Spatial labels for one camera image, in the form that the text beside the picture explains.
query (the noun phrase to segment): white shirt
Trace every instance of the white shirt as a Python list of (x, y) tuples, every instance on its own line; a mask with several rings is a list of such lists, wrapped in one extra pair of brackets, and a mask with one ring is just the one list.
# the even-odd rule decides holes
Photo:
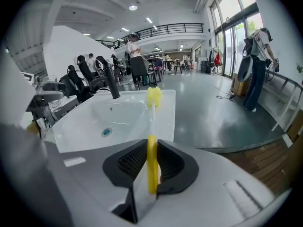
[(257, 47), (259, 51), (259, 55), (257, 56), (261, 61), (266, 61), (266, 54), (265, 54), (265, 49), (266, 49), (266, 44), (269, 44), (269, 39), (268, 35), (261, 31), (257, 30), (252, 34), (257, 42)]
[(126, 52), (129, 54), (129, 56), (130, 56), (131, 58), (136, 57), (136, 56), (140, 56), (140, 55), (141, 55), (141, 53), (140, 53), (140, 52), (137, 52), (137, 51), (131, 53), (131, 51), (133, 51), (133, 50), (135, 50), (135, 49), (138, 49), (138, 46), (137, 46), (137, 44), (136, 44), (135, 42), (129, 41), (129, 42), (126, 44)]
[(87, 61), (87, 65), (89, 67), (89, 70), (91, 73), (96, 72), (96, 59), (94, 57), (89, 58), (89, 60)]

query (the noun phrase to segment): glass door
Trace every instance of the glass door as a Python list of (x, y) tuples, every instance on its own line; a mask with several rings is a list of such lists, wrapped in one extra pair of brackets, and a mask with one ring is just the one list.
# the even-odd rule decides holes
[(225, 58), (225, 66), (223, 75), (228, 78), (232, 78), (233, 74), (233, 53), (234, 53), (234, 46), (233, 46), (233, 29), (227, 29), (224, 31), (225, 35), (225, 50), (224, 50), (224, 58)]
[(235, 50), (234, 50), (234, 55), (235, 55), (235, 69), (233, 73), (238, 73), (240, 63), (243, 57), (243, 48), (244, 48), (244, 39), (246, 38), (245, 36), (245, 27), (244, 23), (240, 23), (234, 27), (235, 31)]
[(244, 39), (246, 38), (244, 23), (224, 31), (226, 39), (226, 49), (224, 50), (225, 67), (224, 76), (232, 78), (234, 73), (238, 73), (242, 60)]

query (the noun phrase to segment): red bag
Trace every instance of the red bag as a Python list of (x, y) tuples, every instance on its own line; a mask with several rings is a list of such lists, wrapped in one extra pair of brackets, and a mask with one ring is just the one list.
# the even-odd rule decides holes
[(215, 58), (215, 60), (214, 60), (214, 64), (215, 64), (216, 66), (220, 66), (220, 65), (221, 65), (221, 56), (220, 56), (220, 53), (218, 53), (218, 54), (216, 55), (216, 58)]

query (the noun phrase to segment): sink drain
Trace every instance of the sink drain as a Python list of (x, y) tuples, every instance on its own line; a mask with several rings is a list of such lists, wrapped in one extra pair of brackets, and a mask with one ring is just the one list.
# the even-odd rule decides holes
[(103, 130), (103, 132), (102, 132), (102, 137), (107, 137), (107, 136), (109, 136), (112, 132), (113, 132), (112, 128), (106, 128), (106, 129)]

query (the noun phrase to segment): black faucet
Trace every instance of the black faucet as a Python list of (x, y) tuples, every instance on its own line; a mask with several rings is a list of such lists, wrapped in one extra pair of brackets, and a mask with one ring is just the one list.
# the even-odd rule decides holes
[(101, 55), (97, 56), (96, 59), (103, 64), (103, 70), (105, 76), (107, 77), (109, 90), (113, 96), (113, 99), (119, 98), (120, 97), (119, 90), (115, 82), (114, 75), (109, 63)]

